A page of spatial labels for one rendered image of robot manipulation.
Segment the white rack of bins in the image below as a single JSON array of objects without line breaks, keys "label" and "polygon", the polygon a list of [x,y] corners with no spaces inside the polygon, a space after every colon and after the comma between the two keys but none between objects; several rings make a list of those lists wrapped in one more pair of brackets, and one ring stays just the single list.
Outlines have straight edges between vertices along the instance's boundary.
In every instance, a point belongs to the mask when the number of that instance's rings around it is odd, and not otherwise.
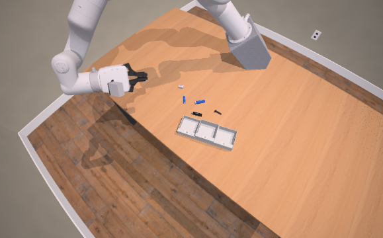
[{"label": "white rack of bins", "polygon": [[234,148],[237,135],[236,130],[185,115],[181,120],[177,133],[229,151]]}]

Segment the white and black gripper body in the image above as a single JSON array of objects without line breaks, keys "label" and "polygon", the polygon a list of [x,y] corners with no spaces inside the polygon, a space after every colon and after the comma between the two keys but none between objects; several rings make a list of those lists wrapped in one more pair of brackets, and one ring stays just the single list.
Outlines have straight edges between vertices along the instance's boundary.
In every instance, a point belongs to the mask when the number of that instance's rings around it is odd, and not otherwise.
[{"label": "white and black gripper body", "polygon": [[108,67],[102,67],[98,71],[98,81],[101,91],[109,93],[107,83],[114,80],[123,84],[124,92],[130,90],[128,70],[127,67],[121,65],[112,65]]}]

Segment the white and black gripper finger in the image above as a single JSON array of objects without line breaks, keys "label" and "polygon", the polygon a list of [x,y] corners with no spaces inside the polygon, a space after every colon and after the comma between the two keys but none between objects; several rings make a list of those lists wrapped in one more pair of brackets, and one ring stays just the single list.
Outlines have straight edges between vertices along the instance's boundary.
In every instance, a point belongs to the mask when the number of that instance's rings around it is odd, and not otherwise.
[{"label": "white and black gripper finger", "polygon": [[137,76],[137,77],[145,77],[145,76],[148,76],[147,73],[145,73],[144,71],[143,72],[135,72],[131,67],[130,67],[130,64],[129,63],[125,63],[124,65],[122,66],[125,66],[128,68],[128,76]]},{"label": "white and black gripper finger", "polygon": [[129,84],[131,85],[129,92],[131,92],[131,93],[133,92],[134,86],[137,82],[142,82],[142,81],[146,81],[146,80],[148,80],[148,77],[137,77],[135,79],[129,80]]}]

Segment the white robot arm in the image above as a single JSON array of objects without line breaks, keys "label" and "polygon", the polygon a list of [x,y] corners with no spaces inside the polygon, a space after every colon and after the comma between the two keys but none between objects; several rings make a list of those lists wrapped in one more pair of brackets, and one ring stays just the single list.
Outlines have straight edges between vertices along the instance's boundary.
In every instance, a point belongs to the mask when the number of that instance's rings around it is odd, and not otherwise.
[{"label": "white robot arm", "polygon": [[[65,95],[100,92],[98,70],[78,73],[94,35],[99,19],[110,0],[74,0],[67,17],[69,37],[62,53],[52,58],[52,69]],[[240,16],[231,0],[197,0],[228,33],[232,44],[239,44],[251,34],[247,22],[249,14]],[[111,96],[121,97],[124,88],[121,82],[107,83]]]}]

